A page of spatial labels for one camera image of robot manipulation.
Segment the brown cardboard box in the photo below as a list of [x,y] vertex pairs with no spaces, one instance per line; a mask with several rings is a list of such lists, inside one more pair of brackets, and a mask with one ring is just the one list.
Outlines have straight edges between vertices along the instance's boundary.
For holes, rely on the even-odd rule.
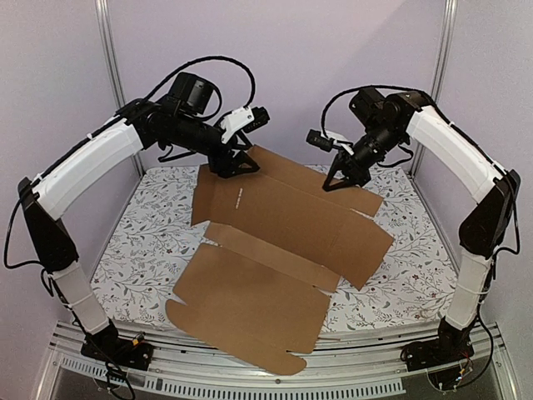
[[235,343],[314,343],[341,279],[360,289],[392,236],[377,225],[382,198],[360,187],[322,189],[324,175],[263,147],[260,170],[221,178],[199,168],[192,224],[205,223],[166,302],[179,329]]

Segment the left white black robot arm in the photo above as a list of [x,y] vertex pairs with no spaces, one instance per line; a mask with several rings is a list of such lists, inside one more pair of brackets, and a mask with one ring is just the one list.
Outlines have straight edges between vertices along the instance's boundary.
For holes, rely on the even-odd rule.
[[113,169],[154,144],[183,148],[187,157],[205,156],[209,171],[220,178],[258,171],[248,155],[252,144],[247,134],[268,123],[268,112],[246,102],[209,123],[205,110],[219,93],[206,79],[180,72],[158,100],[151,95],[132,100],[48,170],[19,183],[18,206],[37,254],[35,262],[49,291],[81,328],[83,356],[144,369],[153,347],[142,333],[132,339],[120,336],[81,265],[65,216]]

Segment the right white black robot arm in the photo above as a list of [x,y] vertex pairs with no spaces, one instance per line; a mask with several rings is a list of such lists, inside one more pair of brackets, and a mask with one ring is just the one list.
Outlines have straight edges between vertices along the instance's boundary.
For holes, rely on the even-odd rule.
[[[351,96],[349,108],[364,130],[357,140],[326,128],[331,106],[346,95]],[[451,303],[436,338],[405,345],[401,360],[408,370],[416,371],[471,358],[471,330],[482,322],[481,307],[496,278],[498,257],[521,250],[503,244],[508,228],[520,232],[518,172],[484,151],[428,93],[411,87],[369,84],[339,92],[322,109],[320,127],[309,132],[306,140],[336,154],[322,186],[327,192],[364,187],[371,180],[372,167],[383,165],[392,150],[405,150],[412,141],[457,179],[472,208],[458,226],[461,257]]]

